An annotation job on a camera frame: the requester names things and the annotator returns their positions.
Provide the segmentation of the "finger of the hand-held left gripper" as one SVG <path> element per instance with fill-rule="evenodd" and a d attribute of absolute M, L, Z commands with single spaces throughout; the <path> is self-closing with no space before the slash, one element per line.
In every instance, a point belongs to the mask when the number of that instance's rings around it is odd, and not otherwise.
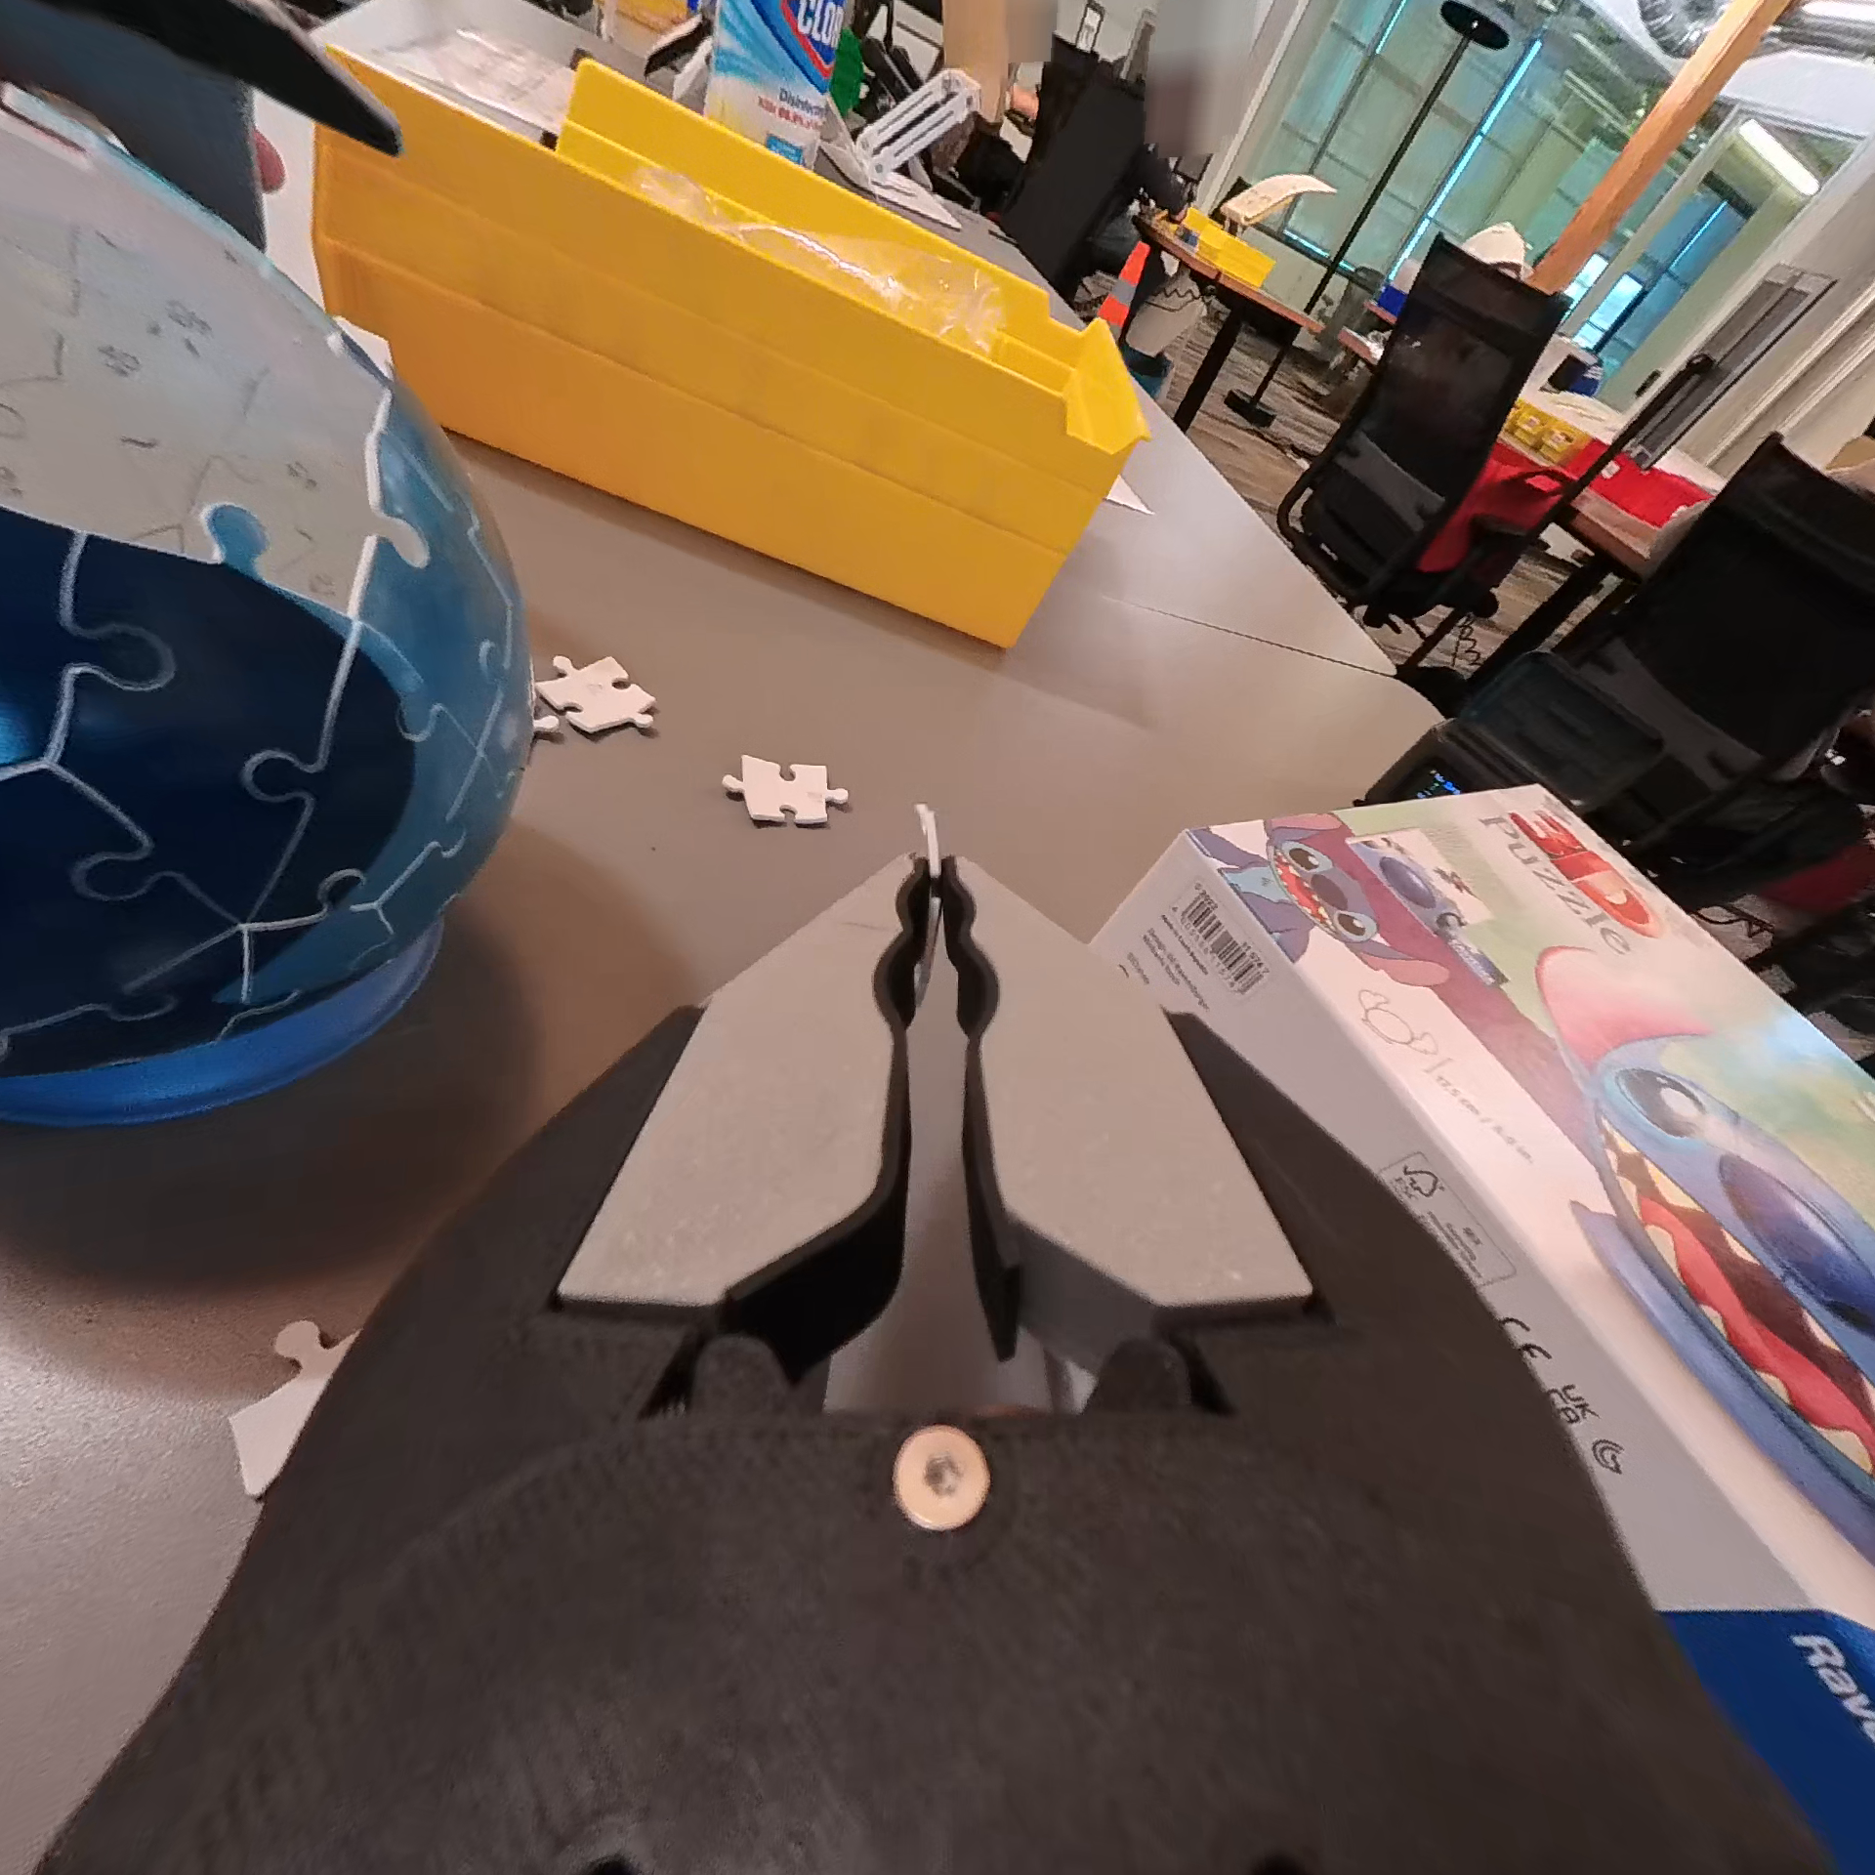
<path fill-rule="evenodd" d="M 394 111 L 284 0 L 12 0 L 0 76 L 84 111 L 246 248 L 270 248 L 260 195 L 284 179 L 255 93 L 366 152 L 406 152 Z"/>

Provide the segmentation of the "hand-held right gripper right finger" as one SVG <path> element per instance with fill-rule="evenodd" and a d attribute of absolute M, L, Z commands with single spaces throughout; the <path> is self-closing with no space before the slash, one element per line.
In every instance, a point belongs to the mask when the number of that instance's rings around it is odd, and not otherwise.
<path fill-rule="evenodd" d="M 1105 1362 L 1315 1306 L 1168 1012 L 984 865 L 945 865 L 965 1030 L 965 1218 L 994 1362 Z"/>

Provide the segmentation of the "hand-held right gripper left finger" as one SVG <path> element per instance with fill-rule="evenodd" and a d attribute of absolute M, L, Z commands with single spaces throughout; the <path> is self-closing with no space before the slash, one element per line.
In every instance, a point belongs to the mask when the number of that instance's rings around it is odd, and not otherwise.
<path fill-rule="evenodd" d="M 553 1306 L 748 1340 L 781 1375 L 858 1349 L 906 1283 L 926 935 L 937 865 L 897 853 L 682 1012 Z"/>

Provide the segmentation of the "blue puzzle ball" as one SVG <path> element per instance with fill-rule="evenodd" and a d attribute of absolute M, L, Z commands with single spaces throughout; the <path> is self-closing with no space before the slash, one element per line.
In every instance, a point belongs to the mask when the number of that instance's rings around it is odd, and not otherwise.
<path fill-rule="evenodd" d="M 0 93 L 0 1079 L 406 957 L 533 769 L 460 449 L 260 248 Z"/>

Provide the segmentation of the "puzzle box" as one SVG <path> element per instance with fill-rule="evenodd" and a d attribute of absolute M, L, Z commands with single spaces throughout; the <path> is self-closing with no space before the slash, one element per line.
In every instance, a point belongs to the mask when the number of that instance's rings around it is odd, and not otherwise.
<path fill-rule="evenodd" d="M 1701 1686 L 1867 1875 L 1867 1072 L 1535 787 L 1181 830 L 1090 946 L 1470 1274 Z"/>

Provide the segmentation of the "blue ball stand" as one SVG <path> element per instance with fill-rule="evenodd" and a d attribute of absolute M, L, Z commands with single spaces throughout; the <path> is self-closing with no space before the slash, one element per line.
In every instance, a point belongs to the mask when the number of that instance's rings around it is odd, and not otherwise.
<path fill-rule="evenodd" d="M 171 1124 L 171 1115 L 212 1115 L 260 1094 L 284 1094 L 343 1054 L 372 1042 L 437 976 L 446 922 L 366 983 L 284 1012 L 284 1018 L 239 1018 L 225 1042 L 186 1042 L 162 1062 L 122 1062 L 122 1072 L 73 1072 L 73 1079 L 12 1079 L 0 1084 L 0 1124 L 30 1134 L 122 1134 L 122 1124 Z"/>

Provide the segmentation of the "wipes canister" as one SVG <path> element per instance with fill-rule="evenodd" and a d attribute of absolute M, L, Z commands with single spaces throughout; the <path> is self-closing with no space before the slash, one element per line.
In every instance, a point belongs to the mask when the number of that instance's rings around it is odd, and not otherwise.
<path fill-rule="evenodd" d="M 847 18 L 847 0 L 717 0 L 708 118 L 813 165 Z"/>

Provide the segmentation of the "yellow plastic bin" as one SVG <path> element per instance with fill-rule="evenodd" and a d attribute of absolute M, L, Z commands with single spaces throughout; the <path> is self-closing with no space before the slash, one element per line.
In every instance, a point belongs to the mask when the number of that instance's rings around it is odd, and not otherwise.
<path fill-rule="evenodd" d="M 318 136 L 318 287 L 385 341 L 437 429 L 988 647 L 1023 639 L 1144 441 L 1105 335 L 613 61 L 573 74 L 539 145 L 382 44 L 333 55 L 394 111 L 406 152 Z M 637 165 L 669 165 L 748 225 L 984 263 L 1003 341 L 970 353 L 771 272 L 637 195 Z"/>

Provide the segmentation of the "clear plastic bag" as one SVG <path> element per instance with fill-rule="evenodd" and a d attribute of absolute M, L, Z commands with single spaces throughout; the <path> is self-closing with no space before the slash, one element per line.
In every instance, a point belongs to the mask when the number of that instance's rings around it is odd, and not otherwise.
<path fill-rule="evenodd" d="M 860 301 L 926 341 L 994 353 L 1003 341 L 1003 291 L 984 263 L 953 263 L 906 238 L 840 238 L 840 226 L 793 226 L 793 225 L 748 225 L 747 206 L 710 195 L 708 179 L 669 165 L 637 165 L 637 195 L 762 256 L 771 272 L 797 272 L 840 301 Z"/>

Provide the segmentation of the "white folding stand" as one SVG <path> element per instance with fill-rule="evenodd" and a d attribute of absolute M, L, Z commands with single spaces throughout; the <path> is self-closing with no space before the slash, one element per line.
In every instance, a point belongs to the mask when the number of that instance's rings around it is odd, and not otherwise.
<path fill-rule="evenodd" d="M 907 86 L 889 118 L 858 136 L 858 179 L 889 194 L 907 160 L 926 160 L 970 111 L 984 111 L 984 76 L 945 61 L 926 86 Z"/>

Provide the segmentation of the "red cloth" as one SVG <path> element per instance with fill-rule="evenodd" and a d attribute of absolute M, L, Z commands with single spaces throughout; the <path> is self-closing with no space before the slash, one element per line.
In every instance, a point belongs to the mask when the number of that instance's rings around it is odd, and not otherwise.
<path fill-rule="evenodd" d="M 1413 551 L 1425 575 L 1458 573 L 1470 547 L 1481 547 L 1481 523 L 1503 523 L 1503 529 L 1535 529 L 1557 490 L 1604 457 L 1604 441 L 1579 441 L 1566 471 L 1549 457 L 1528 457 L 1517 441 L 1498 441 L 1481 483 L 1458 499 L 1458 514 L 1429 529 L 1429 547 Z M 1630 449 L 1614 471 L 1594 476 L 1594 499 L 1622 510 L 1630 523 L 1672 523 L 1678 510 L 1701 510 L 1720 499 L 1720 476 L 1691 471 L 1691 457 L 1659 457 L 1659 471 L 1636 471 Z"/>

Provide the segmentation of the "black mesh office chair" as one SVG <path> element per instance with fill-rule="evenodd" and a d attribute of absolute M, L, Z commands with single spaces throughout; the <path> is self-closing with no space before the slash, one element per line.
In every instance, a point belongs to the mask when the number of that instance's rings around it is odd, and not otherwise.
<path fill-rule="evenodd" d="M 1346 608 L 1413 619 L 1458 586 L 1458 573 L 1425 573 L 1425 551 L 1490 476 L 1557 317 L 1557 291 L 1429 238 L 1369 386 L 1274 510 L 1283 547 Z"/>

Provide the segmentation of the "wooden table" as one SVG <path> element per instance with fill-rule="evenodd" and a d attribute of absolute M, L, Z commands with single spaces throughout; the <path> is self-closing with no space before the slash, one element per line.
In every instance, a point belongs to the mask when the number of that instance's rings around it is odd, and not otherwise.
<path fill-rule="evenodd" d="M 1193 415 L 1207 400 L 1207 386 L 1215 386 L 1239 335 L 1274 341 L 1268 384 L 1247 386 L 1247 415 L 1239 415 L 1247 429 L 1274 429 L 1268 393 L 1274 393 L 1283 364 L 1300 353 L 1300 341 L 1324 341 L 1324 317 L 1274 301 L 1268 287 L 1225 277 L 1193 248 L 1181 248 L 1181 225 L 1162 225 L 1162 215 L 1134 215 L 1134 226 L 1225 312 L 1202 364 L 1193 364 L 1193 384 L 1188 384 L 1188 393 L 1181 393 L 1181 415 L 1168 415 L 1168 429 L 1181 433 L 1193 429 Z"/>

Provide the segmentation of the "black floor lamp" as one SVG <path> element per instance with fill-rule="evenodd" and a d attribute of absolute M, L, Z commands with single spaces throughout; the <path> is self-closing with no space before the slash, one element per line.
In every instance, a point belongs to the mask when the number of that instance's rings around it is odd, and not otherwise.
<path fill-rule="evenodd" d="M 1315 291 L 1307 291 L 1307 317 L 1315 317 L 1324 291 L 1346 277 L 1346 256 L 1359 248 L 1369 215 L 1383 206 L 1399 160 L 1413 152 L 1425 118 L 1444 111 L 1458 61 L 1465 61 L 1470 44 L 1481 44 L 1481 55 L 1503 55 L 1503 44 L 1515 44 L 1515 8 L 1503 8 L 1503 0 L 1444 0 L 1444 29 L 1445 29 L 1445 55 L 1444 55 L 1444 74 L 1429 74 L 1413 118 L 1399 125 L 1390 160 L 1383 160 L 1377 179 L 1359 194 L 1359 206 L 1350 206 L 1341 256 L 1324 263 L 1324 277 L 1315 277 Z M 1274 347 L 1274 364 L 1268 364 L 1255 386 L 1225 386 L 1225 415 L 1236 415 L 1239 429 L 1255 429 L 1255 433 L 1274 429 L 1274 400 L 1268 400 L 1268 393 L 1274 393 L 1274 384 L 1283 384 L 1286 353 L 1300 353 L 1300 335 Z"/>

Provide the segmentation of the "wooden beam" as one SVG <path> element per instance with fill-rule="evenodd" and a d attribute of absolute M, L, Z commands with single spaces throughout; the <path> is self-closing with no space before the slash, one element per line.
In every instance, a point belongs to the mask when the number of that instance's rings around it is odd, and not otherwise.
<path fill-rule="evenodd" d="M 1647 179 L 1672 165 L 1672 152 L 1701 125 L 1701 111 L 1723 93 L 1723 76 L 1768 44 L 1768 29 L 1797 0 L 1723 0 L 1701 44 L 1678 61 L 1678 76 L 1653 93 L 1636 136 L 1614 152 L 1602 194 L 1572 206 L 1557 248 L 1535 263 L 1535 291 L 1566 291 L 1579 263 L 1614 238 L 1614 225 L 1647 195 Z"/>

